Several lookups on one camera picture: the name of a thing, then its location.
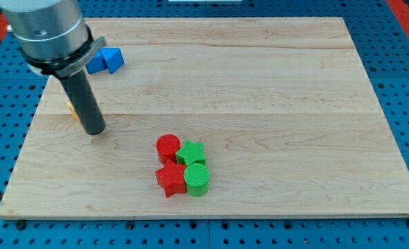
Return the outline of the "black flange mount plate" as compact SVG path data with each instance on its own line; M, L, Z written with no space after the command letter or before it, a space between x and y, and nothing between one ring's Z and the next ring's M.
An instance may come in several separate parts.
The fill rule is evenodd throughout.
M29 67L38 75L54 75L57 78L67 78L80 72L101 48L106 46L106 38L93 39L88 28L88 39L75 51L57 59L37 59L25 53Z

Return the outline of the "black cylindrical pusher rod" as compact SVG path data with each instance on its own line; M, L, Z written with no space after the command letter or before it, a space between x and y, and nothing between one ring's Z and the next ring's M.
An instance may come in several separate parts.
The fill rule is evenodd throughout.
M85 72L80 71L72 76L60 78L59 81L84 131L88 135L97 135L103 132L106 128L106 123L99 110Z

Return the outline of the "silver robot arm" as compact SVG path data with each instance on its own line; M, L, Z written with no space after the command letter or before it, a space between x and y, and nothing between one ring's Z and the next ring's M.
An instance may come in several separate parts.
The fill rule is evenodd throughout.
M31 70L61 82L87 134L103 132L106 123L84 68L106 40L93 38L79 4L74 0L0 0L0 9Z

